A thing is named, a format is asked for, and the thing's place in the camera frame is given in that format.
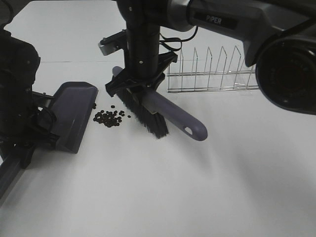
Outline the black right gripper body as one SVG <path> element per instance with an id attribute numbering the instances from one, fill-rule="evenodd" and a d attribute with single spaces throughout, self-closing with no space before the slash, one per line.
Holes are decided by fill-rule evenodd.
<path id="1" fill-rule="evenodd" d="M 160 26 L 126 26 L 127 50 L 123 51 L 125 68 L 105 85 L 107 93 L 112 97 L 122 89 L 157 86 L 165 69 L 177 62 L 174 52 L 159 53 Z"/>

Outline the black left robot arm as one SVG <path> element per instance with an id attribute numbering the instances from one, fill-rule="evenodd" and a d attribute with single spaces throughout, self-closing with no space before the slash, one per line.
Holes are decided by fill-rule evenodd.
<path id="1" fill-rule="evenodd" d="M 53 97 L 33 92 L 40 57 L 33 45 L 0 31 L 0 157 L 14 148 L 33 151 L 39 144 L 56 146 L 55 113 L 44 103 Z"/>

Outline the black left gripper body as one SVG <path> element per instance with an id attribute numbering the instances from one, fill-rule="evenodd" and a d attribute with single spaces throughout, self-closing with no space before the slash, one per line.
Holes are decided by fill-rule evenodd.
<path id="1" fill-rule="evenodd" d="M 57 116 L 51 110 L 55 97 L 33 91 L 0 92 L 0 157 L 4 167 L 17 161 L 27 167 L 36 147 L 56 147 L 59 135 L 53 132 Z"/>

